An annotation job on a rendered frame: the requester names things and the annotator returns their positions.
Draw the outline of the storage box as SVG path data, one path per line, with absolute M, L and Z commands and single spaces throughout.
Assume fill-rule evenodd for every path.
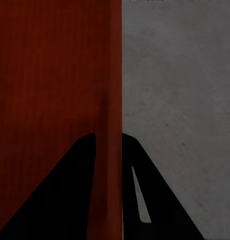
M 0 0 L 0 232 L 92 133 L 86 240 L 123 240 L 122 0 Z

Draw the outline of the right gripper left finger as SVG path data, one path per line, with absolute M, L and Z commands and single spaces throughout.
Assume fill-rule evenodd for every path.
M 86 240 L 96 134 L 79 138 L 12 219 L 0 240 Z

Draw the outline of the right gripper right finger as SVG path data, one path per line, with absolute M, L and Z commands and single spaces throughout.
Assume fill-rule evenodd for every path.
M 134 168 L 151 223 L 140 220 Z M 124 240 L 205 240 L 139 141 L 122 133 Z

